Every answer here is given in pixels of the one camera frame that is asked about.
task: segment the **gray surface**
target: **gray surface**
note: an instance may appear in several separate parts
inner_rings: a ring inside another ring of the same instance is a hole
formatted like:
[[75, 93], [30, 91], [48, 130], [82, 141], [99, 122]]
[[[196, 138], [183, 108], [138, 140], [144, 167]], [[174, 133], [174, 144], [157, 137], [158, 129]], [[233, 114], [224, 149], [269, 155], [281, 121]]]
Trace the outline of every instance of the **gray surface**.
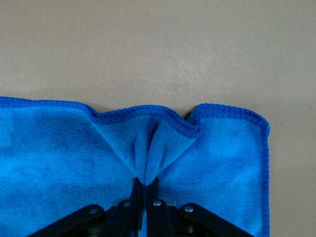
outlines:
[[271, 123], [271, 236], [316, 236], [316, 1], [0, 1], [0, 95]]

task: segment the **dark blue trim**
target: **dark blue trim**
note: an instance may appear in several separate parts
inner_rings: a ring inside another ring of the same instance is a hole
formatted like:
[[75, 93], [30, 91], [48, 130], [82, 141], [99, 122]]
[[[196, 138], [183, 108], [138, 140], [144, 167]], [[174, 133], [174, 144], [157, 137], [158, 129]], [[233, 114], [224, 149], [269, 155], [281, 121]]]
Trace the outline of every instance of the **dark blue trim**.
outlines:
[[180, 134], [196, 138], [200, 131], [200, 121], [204, 118], [233, 118], [244, 119], [262, 128], [263, 144], [263, 181], [262, 181], [262, 212], [263, 212], [263, 230], [262, 237], [270, 236], [270, 216], [269, 216], [269, 147], [268, 135], [270, 132], [269, 123], [259, 114], [238, 107], [218, 105], [218, 104], [201, 104], [192, 112], [188, 120], [184, 120], [175, 111], [158, 105], [140, 105], [127, 109], [115, 110], [106, 113], [98, 113], [92, 107], [79, 102], [73, 101], [56, 101], [56, 100], [28, 100], [12, 97], [0, 96], [0, 107], [17, 108], [33, 106], [51, 106], [80, 109], [85, 112], [90, 119], [97, 124], [111, 124], [124, 122], [131, 118], [144, 115], [155, 115], [166, 120], [166, 122], [177, 130]]

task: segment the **metal bolt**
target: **metal bolt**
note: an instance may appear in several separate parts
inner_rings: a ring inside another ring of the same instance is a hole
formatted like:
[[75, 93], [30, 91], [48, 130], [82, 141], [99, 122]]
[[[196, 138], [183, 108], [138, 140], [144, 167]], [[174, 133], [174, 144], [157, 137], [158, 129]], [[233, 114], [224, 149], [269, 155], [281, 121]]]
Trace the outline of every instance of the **metal bolt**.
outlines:
[[185, 207], [184, 207], [184, 210], [185, 210], [186, 212], [193, 212], [193, 207], [191, 207], [191, 206], [185, 206]]
[[130, 202], [128, 202], [128, 201], [125, 202], [125, 203], [123, 204], [123, 206], [124, 206], [124, 207], [129, 207], [129, 206], [130, 206]]
[[95, 214], [98, 212], [98, 209], [97, 208], [93, 208], [89, 211], [89, 214]]
[[154, 206], [160, 206], [161, 205], [161, 201], [156, 200], [156, 201], [153, 202], [153, 205]]

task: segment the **microfiber cloth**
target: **microfiber cloth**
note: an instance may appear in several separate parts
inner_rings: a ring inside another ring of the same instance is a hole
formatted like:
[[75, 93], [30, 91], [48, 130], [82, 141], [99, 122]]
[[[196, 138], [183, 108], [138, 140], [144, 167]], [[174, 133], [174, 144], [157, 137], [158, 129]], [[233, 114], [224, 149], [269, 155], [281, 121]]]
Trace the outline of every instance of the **microfiber cloth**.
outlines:
[[[269, 236], [269, 124], [201, 104], [97, 113], [78, 102], [0, 97], [0, 236], [25, 237], [89, 204], [128, 197], [136, 177], [160, 196]], [[146, 229], [140, 233], [146, 236]]]

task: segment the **beige table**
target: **beige table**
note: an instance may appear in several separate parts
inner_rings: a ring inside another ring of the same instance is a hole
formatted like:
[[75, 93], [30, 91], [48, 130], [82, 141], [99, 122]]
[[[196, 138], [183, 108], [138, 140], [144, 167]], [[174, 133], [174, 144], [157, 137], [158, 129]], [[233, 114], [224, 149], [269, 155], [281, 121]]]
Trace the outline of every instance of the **beige table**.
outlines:
[[2, 0], [0, 95], [254, 110], [272, 128], [271, 236], [316, 236], [315, 0]]

